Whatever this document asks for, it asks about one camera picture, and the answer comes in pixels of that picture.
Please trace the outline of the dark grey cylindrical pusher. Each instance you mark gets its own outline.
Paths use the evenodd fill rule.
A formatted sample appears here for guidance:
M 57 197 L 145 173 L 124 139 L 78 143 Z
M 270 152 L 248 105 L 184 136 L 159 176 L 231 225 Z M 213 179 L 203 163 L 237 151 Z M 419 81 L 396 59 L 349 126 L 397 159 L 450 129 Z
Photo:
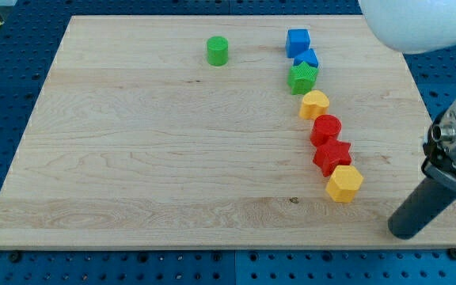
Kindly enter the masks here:
M 455 191 L 426 177 L 389 217 L 389 231 L 400 239 L 413 238 L 455 200 Z

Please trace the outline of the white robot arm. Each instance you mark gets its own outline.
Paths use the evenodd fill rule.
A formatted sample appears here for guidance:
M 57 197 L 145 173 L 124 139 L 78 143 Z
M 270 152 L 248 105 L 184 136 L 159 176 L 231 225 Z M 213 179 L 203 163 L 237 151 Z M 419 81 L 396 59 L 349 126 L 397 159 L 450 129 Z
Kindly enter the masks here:
M 388 48 L 421 54 L 456 45 L 456 0 L 359 0 L 373 34 Z M 389 231 L 409 239 L 456 200 L 456 99 L 436 117 L 423 144 L 425 178 L 389 217 Z

